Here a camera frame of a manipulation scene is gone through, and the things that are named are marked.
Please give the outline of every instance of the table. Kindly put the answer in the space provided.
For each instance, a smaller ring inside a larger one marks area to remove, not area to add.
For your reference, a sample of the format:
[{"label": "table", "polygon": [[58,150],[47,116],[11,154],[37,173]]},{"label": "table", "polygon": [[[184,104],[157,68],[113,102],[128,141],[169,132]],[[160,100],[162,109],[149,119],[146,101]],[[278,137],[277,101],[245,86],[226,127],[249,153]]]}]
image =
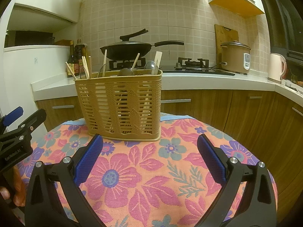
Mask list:
[{"label": "table", "polygon": [[[228,157],[250,165],[259,161],[230,136],[203,122],[190,117],[164,119],[157,142],[104,139],[102,152],[80,189],[107,226],[194,226],[221,189],[198,152],[200,134],[205,134]],[[32,142],[33,154],[18,164],[22,180],[28,185],[38,160],[58,163],[65,156],[73,156],[91,138],[84,124],[56,127]],[[277,206],[272,176],[271,180]],[[241,183],[226,220],[235,214],[245,184]],[[59,183],[56,188],[67,216],[76,220]]]}]

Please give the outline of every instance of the frying pan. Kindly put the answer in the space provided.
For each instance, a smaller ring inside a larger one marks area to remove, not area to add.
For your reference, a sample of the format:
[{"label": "frying pan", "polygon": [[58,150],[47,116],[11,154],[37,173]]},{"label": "frying pan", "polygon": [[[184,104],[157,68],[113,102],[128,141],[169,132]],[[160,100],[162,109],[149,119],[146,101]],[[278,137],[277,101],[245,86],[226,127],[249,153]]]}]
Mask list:
[{"label": "frying pan", "polygon": [[101,49],[102,53],[105,54],[107,50],[107,58],[111,60],[134,60],[138,53],[140,53],[140,58],[146,55],[152,48],[152,46],[159,47],[162,45],[184,45],[183,41],[163,41],[157,42],[154,45],[136,41],[130,41],[132,37],[136,37],[147,33],[148,30],[143,29],[141,31],[135,32],[133,34],[121,36],[122,42],[117,42],[108,46],[104,46]]}]

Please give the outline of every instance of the white countertop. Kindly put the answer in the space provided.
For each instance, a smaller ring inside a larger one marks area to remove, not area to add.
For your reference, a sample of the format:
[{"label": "white countertop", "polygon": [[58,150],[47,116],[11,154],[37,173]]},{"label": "white countertop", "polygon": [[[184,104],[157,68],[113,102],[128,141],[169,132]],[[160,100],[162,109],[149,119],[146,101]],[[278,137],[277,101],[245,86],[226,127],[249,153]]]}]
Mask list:
[{"label": "white countertop", "polygon": [[[303,88],[292,84],[292,87]],[[265,77],[236,74],[235,76],[204,73],[163,73],[162,90],[172,89],[241,89],[275,91],[303,107],[303,96],[287,88],[284,81],[277,84]],[[36,82],[33,88],[34,100],[46,100],[77,96],[73,78],[64,78],[39,88]]]}]

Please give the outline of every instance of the blue gripper pad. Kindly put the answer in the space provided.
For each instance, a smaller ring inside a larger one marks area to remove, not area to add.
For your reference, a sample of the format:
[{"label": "blue gripper pad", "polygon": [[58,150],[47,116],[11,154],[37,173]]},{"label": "blue gripper pad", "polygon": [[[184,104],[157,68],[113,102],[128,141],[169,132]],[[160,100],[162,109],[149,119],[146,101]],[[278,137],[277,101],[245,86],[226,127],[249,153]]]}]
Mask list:
[{"label": "blue gripper pad", "polygon": [[84,183],[97,158],[99,157],[102,148],[103,148],[103,138],[98,135],[93,141],[88,144],[89,148],[87,148],[86,152],[79,160],[78,164],[75,166],[75,176],[74,183],[79,187],[80,183]]},{"label": "blue gripper pad", "polygon": [[8,115],[6,115],[4,117],[3,125],[10,126],[13,122],[15,122],[22,115],[23,115],[23,108],[17,107],[15,110],[11,111]]},{"label": "blue gripper pad", "polygon": [[222,149],[214,147],[204,134],[198,137],[197,147],[215,182],[224,185],[227,177],[226,161],[228,157]]}]

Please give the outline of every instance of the pan lid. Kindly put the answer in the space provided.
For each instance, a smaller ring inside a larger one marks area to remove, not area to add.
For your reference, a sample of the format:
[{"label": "pan lid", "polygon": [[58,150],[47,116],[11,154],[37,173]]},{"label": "pan lid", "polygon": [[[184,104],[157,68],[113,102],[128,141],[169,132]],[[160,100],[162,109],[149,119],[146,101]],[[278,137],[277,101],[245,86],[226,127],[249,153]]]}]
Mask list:
[{"label": "pan lid", "polygon": [[248,48],[249,50],[251,50],[250,47],[248,47],[247,45],[245,44],[242,44],[242,43],[239,43],[238,41],[232,41],[232,42],[226,42],[226,43],[222,43],[220,46],[223,46],[223,45],[235,45],[235,46],[241,46],[241,47],[245,47],[245,48]]},{"label": "pan lid", "polygon": [[137,42],[137,41],[122,41],[122,42],[116,42],[116,43],[107,45],[106,47],[115,46],[115,45],[127,45],[127,44],[144,44],[144,45],[150,45],[150,44],[148,44],[148,43]]}]

